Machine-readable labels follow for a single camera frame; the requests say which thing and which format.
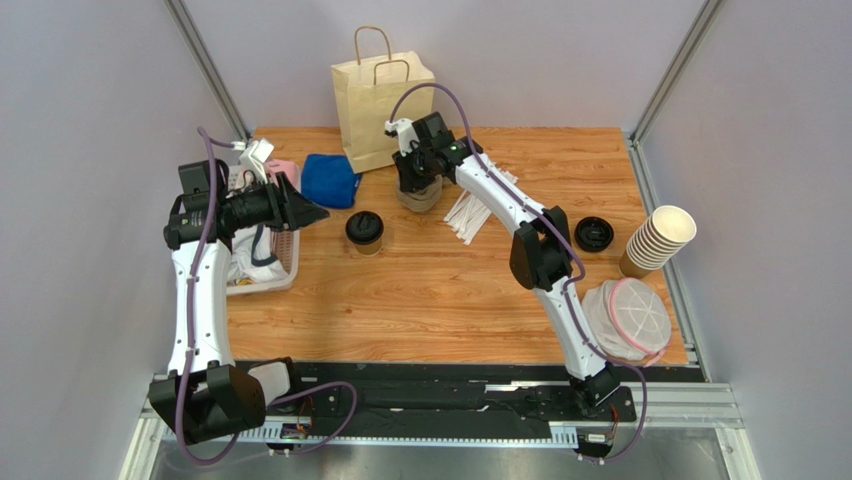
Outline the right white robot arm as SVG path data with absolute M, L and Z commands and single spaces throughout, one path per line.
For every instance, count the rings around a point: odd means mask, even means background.
M 482 202 L 512 236 L 509 266 L 515 280 L 543 306 L 569 375 L 568 402 L 583 415 L 600 411 L 620 386 L 599 348 L 576 290 L 579 273 L 567 216 L 546 208 L 502 174 L 470 137 L 458 138 L 438 112 L 412 121 L 388 121 L 398 142 L 392 158 L 402 191 L 413 193 L 442 177 Z

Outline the brown paper bag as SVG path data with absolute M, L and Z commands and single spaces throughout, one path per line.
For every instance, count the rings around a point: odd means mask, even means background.
M 398 144 L 385 135 L 385 122 L 406 91 L 435 80 L 416 52 L 393 52 L 383 40 L 385 52 L 373 57 L 364 57 L 355 40 L 356 58 L 331 67 L 342 146 L 356 174 L 393 163 Z

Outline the brown paper coffee cup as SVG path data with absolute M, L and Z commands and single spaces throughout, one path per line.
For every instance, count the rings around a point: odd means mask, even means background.
M 383 241 L 381 239 L 376 239 L 370 243 L 354 243 L 353 247 L 355 250 L 365 257 L 372 257 L 377 255 L 383 246 Z

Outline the grey pulp cup carrier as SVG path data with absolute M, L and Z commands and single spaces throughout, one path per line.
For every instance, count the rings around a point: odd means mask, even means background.
M 441 199 L 443 186 L 443 177 L 436 176 L 429 186 L 417 192 L 404 192 L 400 185 L 397 185 L 395 195 L 403 207 L 415 213 L 424 213 L 431 210 Z

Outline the black plastic cup lid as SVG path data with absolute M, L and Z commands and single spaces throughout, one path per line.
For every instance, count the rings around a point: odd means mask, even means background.
M 384 234 L 382 218 L 372 211 L 354 213 L 345 224 L 345 234 L 356 245 L 369 245 L 381 239 Z

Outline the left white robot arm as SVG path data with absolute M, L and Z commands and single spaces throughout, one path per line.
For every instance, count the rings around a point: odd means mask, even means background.
M 176 275 L 176 333 L 167 377 L 150 384 L 148 399 L 187 445 L 262 426 L 268 406 L 291 388 L 290 359 L 245 370 L 232 355 L 227 277 L 235 234 L 257 226 L 297 231 L 329 216 L 283 174 L 231 194 L 228 173 L 222 161 L 180 166 L 183 192 L 164 228 Z

